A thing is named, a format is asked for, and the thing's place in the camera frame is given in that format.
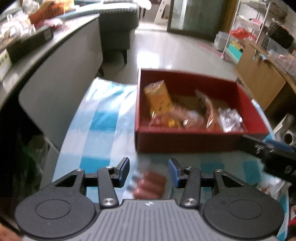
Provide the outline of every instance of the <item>plastic bag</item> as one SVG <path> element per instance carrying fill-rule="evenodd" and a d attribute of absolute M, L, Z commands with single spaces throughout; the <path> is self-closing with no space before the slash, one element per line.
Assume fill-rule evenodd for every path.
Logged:
<path fill-rule="evenodd" d="M 170 116 L 181 122 L 184 128 L 200 128 L 204 125 L 204 119 L 198 112 L 175 103 L 172 104 Z"/>
<path fill-rule="evenodd" d="M 238 28 L 235 30 L 231 30 L 230 34 L 237 38 L 237 39 L 252 39 L 252 40 L 256 40 L 256 36 L 254 36 L 253 34 L 251 34 L 250 32 L 248 32 L 246 29 L 244 28 Z"/>
<path fill-rule="evenodd" d="M 209 131 L 221 131 L 218 108 L 213 104 L 212 100 L 201 91 L 196 89 L 195 94 L 199 99 L 201 111 L 206 118 L 206 129 Z"/>
<path fill-rule="evenodd" d="M 46 19 L 46 20 L 42 20 L 35 25 L 36 30 L 43 27 L 43 26 L 49 26 L 51 28 L 51 30 L 55 30 L 57 28 L 59 28 L 60 26 L 62 26 L 63 21 L 60 20 L 59 18 L 52 18 L 52 19 Z"/>
<path fill-rule="evenodd" d="M 150 103 L 152 118 L 150 126 L 156 127 L 201 127 L 203 118 L 196 112 L 172 103 L 165 82 L 159 81 L 144 88 Z"/>
<path fill-rule="evenodd" d="M 236 109 L 219 109 L 220 124 L 223 132 L 243 132 L 243 121 Z"/>
<path fill-rule="evenodd" d="M 144 92 L 152 112 L 155 112 L 155 114 L 163 114 L 171 110 L 172 100 L 163 80 L 146 86 Z"/>
<path fill-rule="evenodd" d="M 38 11 L 40 5 L 34 0 L 25 0 L 22 3 L 22 10 L 25 14 L 31 15 Z"/>
<path fill-rule="evenodd" d="M 149 160 L 143 160 L 134 171 L 127 191 L 129 198 L 161 199 L 165 193 L 166 177 L 154 171 L 158 169 Z"/>
<path fill-rule="evenodd" d="M 26 37 L 35 32 L 27 14 L 18 11 L 8 15 L 7 20 L 0 25 L 0 51 L 4 50 L 12 41 Z"/>

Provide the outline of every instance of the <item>wooden cabinet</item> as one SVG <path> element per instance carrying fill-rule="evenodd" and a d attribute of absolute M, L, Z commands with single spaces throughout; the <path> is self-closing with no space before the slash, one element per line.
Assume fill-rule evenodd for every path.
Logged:
<path fill-rule="evenodd" d="M 282 72 L 264 49 L 247 41 L 235 70 L 246 91 L 267 116 L 277 120 L 287 112 L 296 114 L 293 101 L 296 100 L 296 80 Z"/>

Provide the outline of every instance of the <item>yellow snack package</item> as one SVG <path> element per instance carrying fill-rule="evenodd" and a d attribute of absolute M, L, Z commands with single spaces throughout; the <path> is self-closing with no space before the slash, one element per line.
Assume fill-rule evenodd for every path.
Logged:
<path fill-rule="evenodd" d="M 146 86 L 144 93 L 149 101 L 151 112 L 168 113 L 172 109 L 172 100 L 163 80 Z"/>

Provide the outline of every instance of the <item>red box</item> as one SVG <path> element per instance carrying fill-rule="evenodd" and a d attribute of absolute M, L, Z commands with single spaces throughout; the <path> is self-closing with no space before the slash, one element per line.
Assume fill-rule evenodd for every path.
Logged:
<path fill-rule="evenodd" d="M 247 130 L 239 132 L 213 132 L 201 129 L 174 129 L 148 126 L 149 104 L 143 88 L 164 80 L 169 94 L 195 96 L 195 89 L 209 97 L 224 100 L 241 115 Z M 258 139 L 268 130 L 240 85 L 235 81 L 203 74 L 165 70 L 141 69 L 136 101 L 135 146 L 137 152 L 212 152 L 235 150 L 235 143 L 243 134 Z"/>

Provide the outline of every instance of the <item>black circular disc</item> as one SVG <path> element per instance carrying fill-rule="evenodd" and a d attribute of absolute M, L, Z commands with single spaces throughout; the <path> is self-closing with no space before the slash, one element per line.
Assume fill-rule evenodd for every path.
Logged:
<path fill-rule="evenodd" d="M 40 190 L 22 201 L 15 219 L 20 229 L 37 239 L 62 239 L 87 227 L 96 214 L 94 204 L 71 188 Z"/>
<path fill-rule="evenodd" d="M 223 189 L 205 203 L 203 215 L 218 232 L 238 239 L 277 234 L 284 220 L 280 203 L 251 186 Z"/>

